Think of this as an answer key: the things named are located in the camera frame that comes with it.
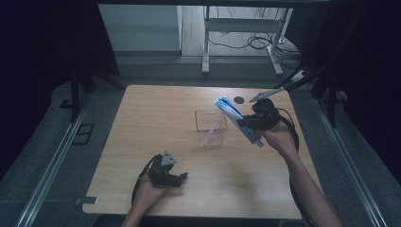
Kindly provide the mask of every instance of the person's left hand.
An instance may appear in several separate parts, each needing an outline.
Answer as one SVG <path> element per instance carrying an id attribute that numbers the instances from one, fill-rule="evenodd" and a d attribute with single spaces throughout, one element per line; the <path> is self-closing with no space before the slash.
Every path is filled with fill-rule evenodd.
<path id="1" fill-rule="evenodd" d="M 154 186 L 149 175 L 145 174 L 132 206 L 145 212 L 166 193 L 167 189 L 167 187 Z"/>

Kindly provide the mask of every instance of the dark background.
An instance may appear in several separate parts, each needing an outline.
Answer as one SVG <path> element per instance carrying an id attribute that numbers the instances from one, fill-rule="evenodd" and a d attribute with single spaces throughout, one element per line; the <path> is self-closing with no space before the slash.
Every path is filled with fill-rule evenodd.
<path id="1" fill-rule="evenodd" d="M 115 73 L 113 50 L 97 4 L 2 1 L 2 177 L 44 117 L 52 91 L 79 73 Z"/>
<path id="2" fill-rule="evenodd" d="M 348 97 L 344 110 L 401 183 L 401 6 L 395 1 L 365 4 L 365 15 L 332 71 Z M 319 68 L 355 13 L 342 8 L 294 9 L 286 38 L 301 49 L 309 65 Z"/>

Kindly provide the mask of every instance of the transparent box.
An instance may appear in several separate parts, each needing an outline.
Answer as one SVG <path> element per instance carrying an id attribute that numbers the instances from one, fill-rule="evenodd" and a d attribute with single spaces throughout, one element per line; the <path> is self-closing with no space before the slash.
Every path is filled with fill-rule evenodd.
<path id="1" fill-rule="evenodd" d="M 227 131 L 227 120 L 220 109 L 195 111 L 199 146 L 222 145 Z"/>

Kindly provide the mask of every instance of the wooden table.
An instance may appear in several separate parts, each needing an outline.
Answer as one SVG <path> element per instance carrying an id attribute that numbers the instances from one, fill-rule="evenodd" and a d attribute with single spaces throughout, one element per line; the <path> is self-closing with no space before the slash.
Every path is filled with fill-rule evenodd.
<path id="1" fill-rule="evenodd" d="M 301 218 L 288 186 L 282 157 L 263 141 L 259 148 L 227 119 L 224 143 L 199 147 L 195 111 L 215 109 L 213 101 L 226 95 L 243 114 L 252 114 L 251 97 L 266 89 L 129 86 L 97 165 L 83 211 L 127 214 L 136 178 L 155 154 L 165 149 L 178 160 L 170 173 L 188 172 L 180 188 L 171 188 L 148 215 L 218 218 Z M 315 167 L 287 92 L 270 99 L 287 110 L 300 134 L 300 156 L 320 186 Z"/>

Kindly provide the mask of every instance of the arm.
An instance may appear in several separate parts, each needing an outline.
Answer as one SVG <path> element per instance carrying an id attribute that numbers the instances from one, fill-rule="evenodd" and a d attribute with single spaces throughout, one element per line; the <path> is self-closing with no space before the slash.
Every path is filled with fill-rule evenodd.
<path id="1" fill-rule="evenodd" d="M 127 214 L 122 227 L 136 227 L 139 225 L 142 216 L 154 205 L 167 191 L 166 187 L 156 187 L 146 174 L 136 193 L 135 201 Z"/>
<path id="2" fill-rule="evenodd" d="M 272 129 L 261 132 L 261 135 L 286 161 L 289 178 L 301 205 L 316 224 L 318 226 L 342 226 L 337 214 L 307 172 L 288 127 L 280 121 Z"/>

